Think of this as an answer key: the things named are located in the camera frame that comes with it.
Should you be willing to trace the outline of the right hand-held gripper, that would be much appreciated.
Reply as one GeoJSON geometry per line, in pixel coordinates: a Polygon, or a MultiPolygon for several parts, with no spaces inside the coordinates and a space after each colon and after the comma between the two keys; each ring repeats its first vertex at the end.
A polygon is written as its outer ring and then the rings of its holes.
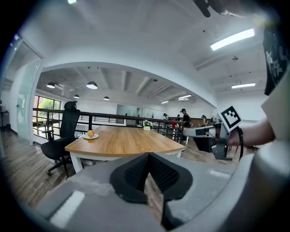
{"type": "Polygon", "coordinates": [[[228,145],[227,141],[233,131],[238,134],[240,146],[242,146],[242,129],[239,127],[242,120],[237,110],[230,106],[217,114],[217,118],[213,119],[213,126],[186,128],[183,135],[186,137],[214,137],[216,144],[212,146],[213,155],[217,160],[232,160],[227,157],[228,145]]]}

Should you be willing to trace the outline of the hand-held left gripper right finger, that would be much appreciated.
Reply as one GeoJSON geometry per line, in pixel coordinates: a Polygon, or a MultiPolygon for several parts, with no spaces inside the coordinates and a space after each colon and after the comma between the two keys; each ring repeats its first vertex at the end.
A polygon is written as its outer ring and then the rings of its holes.
{"type": "Polygon", "coordinates": [[[149,231],[222,231],[230,210],[220,195],[234,166],[153,153],[149,164],[163,194],[161,222],[149,222],[149,231]]]}

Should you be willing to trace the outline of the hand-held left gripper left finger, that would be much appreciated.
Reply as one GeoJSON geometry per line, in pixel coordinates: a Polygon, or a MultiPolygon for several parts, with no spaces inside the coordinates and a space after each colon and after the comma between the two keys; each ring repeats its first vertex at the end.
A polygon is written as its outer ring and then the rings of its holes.
{"type": "Polygon", "coordinates": [[[125,201],[110,183],[115,169],[145,157],[167,162],[165,155],[151,153],[89,166],[45,196],[36,212],[58,232],[163,232],[145,203],[125,201]]]}

